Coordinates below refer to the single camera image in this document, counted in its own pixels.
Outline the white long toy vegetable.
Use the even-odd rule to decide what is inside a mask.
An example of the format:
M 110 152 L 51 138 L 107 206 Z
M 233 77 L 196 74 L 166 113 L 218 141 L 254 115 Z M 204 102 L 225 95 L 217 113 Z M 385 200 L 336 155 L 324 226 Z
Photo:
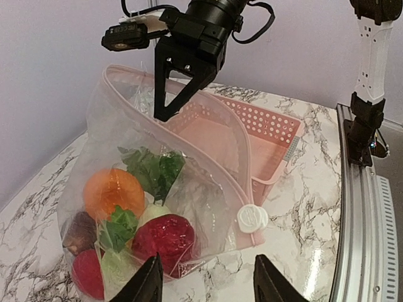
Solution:
M 139 218 L 138 227 L 140 228 L 148 221 L 168 214 L 171 214 L 171 210 L 167 206 L 149 204 Z

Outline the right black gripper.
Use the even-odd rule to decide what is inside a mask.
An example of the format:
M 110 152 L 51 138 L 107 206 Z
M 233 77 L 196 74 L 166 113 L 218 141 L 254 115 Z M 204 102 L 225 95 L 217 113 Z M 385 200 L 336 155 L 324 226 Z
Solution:
M 167 122 L 217 76 L 227 40 L 242 27 L 246 1 L 190 1 L 182 13 L 165 9 L 159 18 L 171 37 L 155 47 L 154 118 Z

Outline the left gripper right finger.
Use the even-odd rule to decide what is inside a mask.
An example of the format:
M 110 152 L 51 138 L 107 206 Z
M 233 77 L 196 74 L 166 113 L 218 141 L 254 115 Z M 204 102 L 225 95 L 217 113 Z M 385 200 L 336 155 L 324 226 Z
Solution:
M 255 257 L 253 284 L 257 302 L 308 302 L 264 254 Z

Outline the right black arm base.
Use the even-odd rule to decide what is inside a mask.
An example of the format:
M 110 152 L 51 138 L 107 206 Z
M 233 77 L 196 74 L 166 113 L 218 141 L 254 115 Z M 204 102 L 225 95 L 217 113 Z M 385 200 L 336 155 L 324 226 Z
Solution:
M 389 145 L 380 133 L 384 106 L 384 99 L 372 104 L 356 92 L 351 95 L 350 109 L 355 118 L 343 121 L 349 163 L 371 167 L 373 157 L 384 159 L 390 155 Z

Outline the pink plastic basket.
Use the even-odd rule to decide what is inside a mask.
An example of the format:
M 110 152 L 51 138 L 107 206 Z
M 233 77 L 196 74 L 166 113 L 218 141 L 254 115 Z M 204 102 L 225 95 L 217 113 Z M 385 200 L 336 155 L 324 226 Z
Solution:
M 258 206 L 283 174 L 304 128 L 296 118 L 205 92 L 164 126 L 220 164 Z

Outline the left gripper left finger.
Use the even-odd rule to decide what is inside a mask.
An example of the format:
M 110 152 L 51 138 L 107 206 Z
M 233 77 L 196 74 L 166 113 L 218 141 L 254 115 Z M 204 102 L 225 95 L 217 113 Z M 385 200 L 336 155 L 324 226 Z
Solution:
M 159 253 L 149 257 L 110 301 L 162 301 L 163 268 Z

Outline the orange toy fruit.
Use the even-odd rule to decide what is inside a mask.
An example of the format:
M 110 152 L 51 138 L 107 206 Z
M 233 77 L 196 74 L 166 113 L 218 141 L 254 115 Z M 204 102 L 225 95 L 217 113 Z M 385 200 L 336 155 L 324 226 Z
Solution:
M 101 169 L 83 189 L 86 212 L 93 219 L 108 219 L 119 206 L 139 217 L 145 210 L 145 193 L 137 178 L 122 169 Z

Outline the clear zip top bag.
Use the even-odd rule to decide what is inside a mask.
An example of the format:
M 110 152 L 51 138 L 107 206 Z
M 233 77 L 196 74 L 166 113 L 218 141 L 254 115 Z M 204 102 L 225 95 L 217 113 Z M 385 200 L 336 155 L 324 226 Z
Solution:
M 196 93 L 153 117 L 154 76 L 107 67 L 91 97 L 88 139 L 57 207 L 65 259 L 84 301 L 113 301 L 152 259 L 173 281 L 214 257 L 264 242 L 248 129 L 261 113 Z

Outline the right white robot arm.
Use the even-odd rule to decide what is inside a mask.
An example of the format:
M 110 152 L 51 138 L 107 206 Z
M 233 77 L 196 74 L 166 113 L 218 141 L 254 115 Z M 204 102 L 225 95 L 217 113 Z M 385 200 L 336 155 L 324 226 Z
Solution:
M 402 12 L 402 1 L 352 1 L 361 36 L 361 74 L 351 96 L 353 114 L 379 126 L 385 106 L 384 80 L 393 22 Z M 252 43 L 273 24 L 273 8 L 262 1 L 191 1 L 185 13 L 165 9 L 160 21 L 169 36 L 155 48 L 154 117 L 168 121 L 217 76 L 225 60 L 227 40 L 242 28 L 246 6 L 267 10 L 267 23 Z

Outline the dark maroon toy food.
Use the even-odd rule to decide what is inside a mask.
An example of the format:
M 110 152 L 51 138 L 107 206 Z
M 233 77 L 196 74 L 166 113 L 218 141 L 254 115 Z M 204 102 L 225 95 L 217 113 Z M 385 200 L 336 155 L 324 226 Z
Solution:
M 77 256 L 85 250 L 94 249 L 96 239 L 94 219 L 86 211 L 81 211 L 73 218 L 62 241 L 62 246 L 72 255 Z

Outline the dark red toy fruit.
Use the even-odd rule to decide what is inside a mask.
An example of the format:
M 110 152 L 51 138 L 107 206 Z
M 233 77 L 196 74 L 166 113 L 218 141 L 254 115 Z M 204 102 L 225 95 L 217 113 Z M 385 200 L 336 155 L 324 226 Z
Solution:
M 179 278 L 179 265 L 193 258 L 195 242 L 195 230 L 186 218 L 166 214 L 151 219 L 137 230 L 132 253 L 141 260 L 159 255 L 164 273 Z

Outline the bright red toy fruit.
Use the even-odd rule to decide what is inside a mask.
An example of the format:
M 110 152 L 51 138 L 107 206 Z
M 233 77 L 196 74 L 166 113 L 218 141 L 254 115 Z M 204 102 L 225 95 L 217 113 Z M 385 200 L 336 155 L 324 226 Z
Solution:
M 98 256 L 94 249 L 81 252 L 72 264 L 72 280 L 85 295 L 104 300 L 104 286 Z

